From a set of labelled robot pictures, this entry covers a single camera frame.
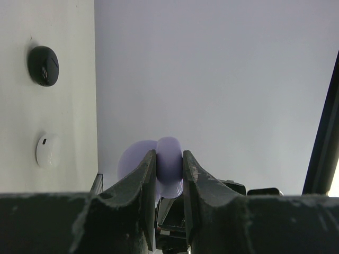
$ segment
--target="purple disc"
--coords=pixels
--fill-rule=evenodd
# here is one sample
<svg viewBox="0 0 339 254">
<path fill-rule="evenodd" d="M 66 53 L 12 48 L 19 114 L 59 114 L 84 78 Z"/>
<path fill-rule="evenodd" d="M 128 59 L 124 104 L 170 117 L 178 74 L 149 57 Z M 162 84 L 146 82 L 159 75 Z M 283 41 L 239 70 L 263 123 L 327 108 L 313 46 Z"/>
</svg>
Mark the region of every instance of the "purple disc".
<svg viewBox="0 0 339 254">
<path fill-rule="evenodd" d="M 118 163 L 118 180 L 120 181 L 126 175 L 135 170 L 143 160 L 149 150 L 157 147 L 157 141 L 142 140 L 132 144 L 125 152 L 123 152 Z"/>
<path fill-rule="evenodd" d="M 158 140 L 157 191 L 164 198 L 176 198 L 183 192 L 182 151 L 176 138 L 165 137 Z"/>
<path fill-rule="evenodd" d="M 183 180 L 174 182 L 172 184 L 158 184 L 157 192 L 164 198 L 176 198 L 179 197 L 184 190 Z"/>
<path fill-rule="evenodd" d="M 178 183 L 182 179 L 182 151 L 176 138 L 165 137 L 158 140 L 157 178 L 163 185 Z"/>
</svg>

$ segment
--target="black bar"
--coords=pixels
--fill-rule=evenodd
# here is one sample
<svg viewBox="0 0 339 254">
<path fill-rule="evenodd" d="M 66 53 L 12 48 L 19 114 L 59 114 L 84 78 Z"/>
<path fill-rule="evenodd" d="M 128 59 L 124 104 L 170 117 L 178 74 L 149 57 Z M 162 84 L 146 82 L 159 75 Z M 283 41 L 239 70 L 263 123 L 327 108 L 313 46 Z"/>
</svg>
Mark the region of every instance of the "black bar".
<svg viewBox="0 0 339 254">
<path fill-rule="evenodd" d="M 329 84 L 303 194 L 326 194 L 339 158 L 339 54 Z"/>
</svg>

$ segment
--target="black smoke detector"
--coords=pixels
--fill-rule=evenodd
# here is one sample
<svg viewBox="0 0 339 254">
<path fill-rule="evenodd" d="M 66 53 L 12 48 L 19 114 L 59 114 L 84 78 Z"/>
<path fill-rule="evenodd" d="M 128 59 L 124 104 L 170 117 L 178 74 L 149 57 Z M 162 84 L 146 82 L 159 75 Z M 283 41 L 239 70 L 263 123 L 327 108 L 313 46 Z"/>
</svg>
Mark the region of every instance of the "black smoke detector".
<svg viewBox="0 0 339 254">
<path fill-rule="evenodd" d="M 57 55 L 48 47 L 37 46 L 28 55 L 28 71 L 31 78 L 41 86 L 52 86 L 59 76 Z"/>
</svg>

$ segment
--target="wall-mounted device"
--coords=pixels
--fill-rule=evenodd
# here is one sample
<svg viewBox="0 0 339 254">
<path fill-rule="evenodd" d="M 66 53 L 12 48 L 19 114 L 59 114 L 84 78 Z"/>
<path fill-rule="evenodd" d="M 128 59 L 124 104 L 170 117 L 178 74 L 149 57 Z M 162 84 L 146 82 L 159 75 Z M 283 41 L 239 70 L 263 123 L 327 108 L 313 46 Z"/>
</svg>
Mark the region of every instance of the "wall-mounted device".
<svg viewBox="0 0 339 254">
<path fill-rule="evenodd" d="M 37 162 L 45 169 L 56 168 L 60 163 L 61 139 L 56 134 L 45 134 L 37 145 Z"/>
<path fill-rule="evenodd" d="M 27 66 L 33 81 L 41 86 L 52 86 L 58 80 L 58 58 L 48 47 L 37 46 L 32 49 L 28 55 Z"/>
</svg>

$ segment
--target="black metal frame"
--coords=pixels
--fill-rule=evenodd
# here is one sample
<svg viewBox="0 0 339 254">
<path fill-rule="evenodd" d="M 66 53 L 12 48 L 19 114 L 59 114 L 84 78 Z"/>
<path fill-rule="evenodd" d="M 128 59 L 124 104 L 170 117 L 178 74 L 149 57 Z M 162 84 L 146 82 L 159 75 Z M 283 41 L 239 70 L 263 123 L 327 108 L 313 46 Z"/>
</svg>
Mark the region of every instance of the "black metal frame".
<svg viewBox="0 0 339 254">
<path fill-rule="evenodd" d="M 339 54 L 320 119 L 303 194 L 326 194 L 339 158 Z"/>
</svg>

